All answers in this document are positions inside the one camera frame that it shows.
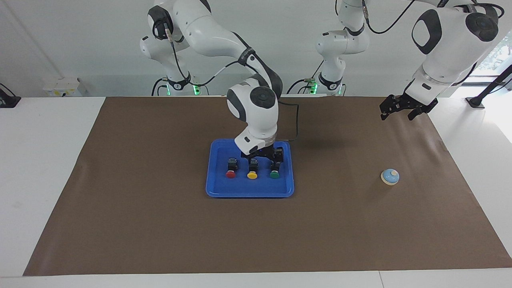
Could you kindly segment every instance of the brown table surface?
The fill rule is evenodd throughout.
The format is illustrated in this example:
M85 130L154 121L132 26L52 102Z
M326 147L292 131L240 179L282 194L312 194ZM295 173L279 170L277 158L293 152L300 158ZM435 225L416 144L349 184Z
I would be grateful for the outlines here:
M213 199L209 146L245 127L225 99L107 98L24 275L512 267L428 116L284 101L295 194ZM279 138L294 121L281 106Z

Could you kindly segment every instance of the blue round object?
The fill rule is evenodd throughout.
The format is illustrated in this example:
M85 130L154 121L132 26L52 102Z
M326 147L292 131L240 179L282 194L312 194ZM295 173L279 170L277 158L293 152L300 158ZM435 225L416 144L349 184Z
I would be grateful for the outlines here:
M386 183L387 185L395 185L400 180L400 174L398 174L398 171L395 169L387 169L380 175L381 179Z

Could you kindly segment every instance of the yellow button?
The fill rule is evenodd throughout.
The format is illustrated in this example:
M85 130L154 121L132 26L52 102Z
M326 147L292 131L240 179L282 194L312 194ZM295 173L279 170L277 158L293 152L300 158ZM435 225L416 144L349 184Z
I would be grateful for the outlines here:
M258 175L254 172L249 172L249 174L247 174L247 178L252 179L252 180L256 179L257 177L258 177Z

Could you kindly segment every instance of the blue plastic tray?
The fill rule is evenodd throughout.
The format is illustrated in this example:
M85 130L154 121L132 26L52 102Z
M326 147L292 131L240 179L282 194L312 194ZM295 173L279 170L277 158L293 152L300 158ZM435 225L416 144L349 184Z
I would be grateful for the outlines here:
M218 139L211 144L206 193L215 198L286 198L295 189L288 142L276 142L275 147L283 147L284 162L279 169L280 178L270 178L270 160L258 157L258 178L247 178L249 163L240 157L240 150L233 139ZM233 179L226 177L227 161L238 159L239 169Z

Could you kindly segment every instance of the black pole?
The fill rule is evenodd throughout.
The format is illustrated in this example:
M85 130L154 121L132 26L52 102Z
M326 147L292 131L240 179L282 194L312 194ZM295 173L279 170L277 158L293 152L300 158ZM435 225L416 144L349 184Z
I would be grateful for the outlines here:
M9 96L0 89L0 108L14 108L20 100L21 97Z
M484 105L482 105L482 100L490 94L497 86L499 86L505 79L507 79L512 74L512 65L508 66L503 73L501 73L498 78L496 78L487 88L485 88L480 95L476 97L468 97L466 98L467 103L473 107L473 108L485 108Z

